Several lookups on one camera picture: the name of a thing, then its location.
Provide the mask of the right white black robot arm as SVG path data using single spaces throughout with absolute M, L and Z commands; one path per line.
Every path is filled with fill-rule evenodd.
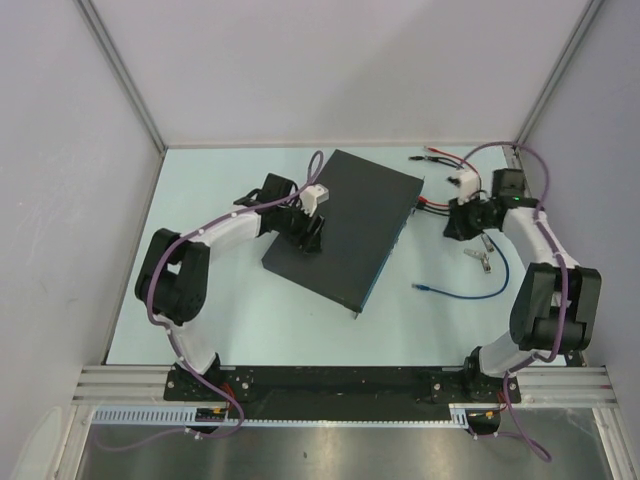
M 550 363 L 590 345 L 602 276 L 562 247 L 541 201 L 525 196 L 522 171 L 494 171 L 487 197 L 473 171 L 462 170 L 448 180 L 458 193 L 449 202 L 444 236 L 471 240 L 497 229 L 511 241 L 526 268 L 507 331 L 475 348 L 464 362 L 463 393 L 484 401 L 501 388 L 505 376 L 534 361 Z

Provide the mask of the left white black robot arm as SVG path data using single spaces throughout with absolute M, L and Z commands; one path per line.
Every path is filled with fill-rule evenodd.
M 325 219 L 319 206 L 329 189 L 309 180 L 301 188 L 268 174 L 260 188 L 233 202 L 230 212 L 188 234 L 162 228 L 150 241 L 136 279 L 135 297 L 150 322 L 165 330 L 178 363 L 191 369 L 186 387 L 197 398 L 214 397 L 220 374 L 211 369 L 218 354 L 199 324 L 213 261 L 241 244 L 276 232 L 299 251 L 321 250 Z

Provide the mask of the silver transceiver module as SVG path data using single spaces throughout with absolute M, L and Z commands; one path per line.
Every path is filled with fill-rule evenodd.
M 486 250 L 488 252 L 493 252 L 494 251 L 494 245 L 493 242 L 491 241 L 491 239 L 489 238 L 489 236 L 486 233 L 483 233 L 481 235 L 481 240 L 486 248 Z
M 478 251 L 478 250 L 473 250 L 473 249 L 469 249 L 469 248 L 465 248 L 464 249 L 464 253 L 472 258 L 476 258 L 478 260 L 481 260 L 485 257 L 485 253 Z
M 480 263 L 482 265 L 483 272 L 485 274 L 490 274 L 491 273 L 491 265 L 490 265 L 490 262 L 489 262 L 488 255 L 486 253 L 480 253 L 478 259 L 479 259 L 479 261 L 480 261 Z

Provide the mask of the black network switch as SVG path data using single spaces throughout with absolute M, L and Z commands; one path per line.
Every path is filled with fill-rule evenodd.
M 321 251 L 304 254 L 278 236 L 262 266 L 360 314 L 399 235 L 415 208 L 424 180 L 336 150 L 317 181 L 329 199 Z

